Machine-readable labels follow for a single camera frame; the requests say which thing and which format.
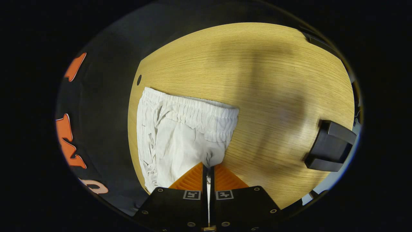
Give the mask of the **black backdrop cloth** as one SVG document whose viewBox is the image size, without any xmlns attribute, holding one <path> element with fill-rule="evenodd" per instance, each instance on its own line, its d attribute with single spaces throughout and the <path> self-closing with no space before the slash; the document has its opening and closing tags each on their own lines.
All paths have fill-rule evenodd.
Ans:
<svg viewBox="0 0 412 232">
<path fill-rule="evenodd" d="M 68 114 L 72 144 L 86 168 L 71 167 L 82 180 L 108 188 L 107 203 L 134 216 L 148 194 L 136 176 L 129 150 L 127 113 L 141 60 L 192 32 L 217 25 L 259 22 L 298 28 L 302 22 L 263 0 L 156 0 L 103 29 L 85 53 L 73 81 L 61 84 L 56 118 Z"/>
</svg>

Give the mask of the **white jeans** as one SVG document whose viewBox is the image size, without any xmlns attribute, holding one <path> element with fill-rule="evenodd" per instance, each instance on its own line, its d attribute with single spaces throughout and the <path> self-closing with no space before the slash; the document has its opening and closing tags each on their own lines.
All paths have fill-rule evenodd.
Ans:
<svg viewBox="0 0 412 232">
<path fill-rule="evenodd" d="M 238 123 L 228 104 L 145 87 L 138 103 L 138 158 L 147 191 L 168 188 L 192 167 L 221 164 Z"/>
</svg>

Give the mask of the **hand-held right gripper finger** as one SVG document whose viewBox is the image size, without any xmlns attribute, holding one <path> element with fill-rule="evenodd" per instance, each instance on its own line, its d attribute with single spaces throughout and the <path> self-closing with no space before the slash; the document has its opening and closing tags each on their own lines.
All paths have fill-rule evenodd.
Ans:
<svg viewBox="0 0 412 232">
<path fill-rule="evenodd" d="M 215 232 L 276 232 L 283 218 L 262 186 L 248 186 L 222 164 L 211 168 L 210 224 Z"/>
<path fill-rule="evenodd" d="M 209 225 L 207 174 L 199 163 L 168 188 L 155 188 L 134 221 L 151 232 L 203 232 Z"/>
</svg>

